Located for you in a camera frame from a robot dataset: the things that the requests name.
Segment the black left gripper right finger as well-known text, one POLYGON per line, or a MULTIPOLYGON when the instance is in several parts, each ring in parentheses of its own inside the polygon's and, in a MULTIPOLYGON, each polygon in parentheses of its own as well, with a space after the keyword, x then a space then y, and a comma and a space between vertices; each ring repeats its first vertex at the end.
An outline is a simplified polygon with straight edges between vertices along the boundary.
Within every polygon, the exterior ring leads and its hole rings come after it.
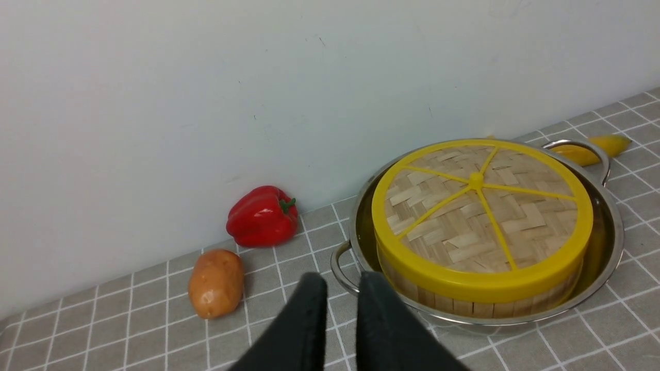
POLYGON ((382 273, 361 275, 356 325, 358 370, 467 370, 427 331, 382 273))

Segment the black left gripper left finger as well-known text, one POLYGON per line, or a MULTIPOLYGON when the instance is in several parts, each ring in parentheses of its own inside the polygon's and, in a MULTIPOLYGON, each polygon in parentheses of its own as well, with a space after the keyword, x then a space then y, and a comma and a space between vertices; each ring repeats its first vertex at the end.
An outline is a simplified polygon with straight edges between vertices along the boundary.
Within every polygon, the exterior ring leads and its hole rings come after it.
POLYGON ((327 282, 302 275, 294 293, 231 370, 323 370, 327 333, 327 282))

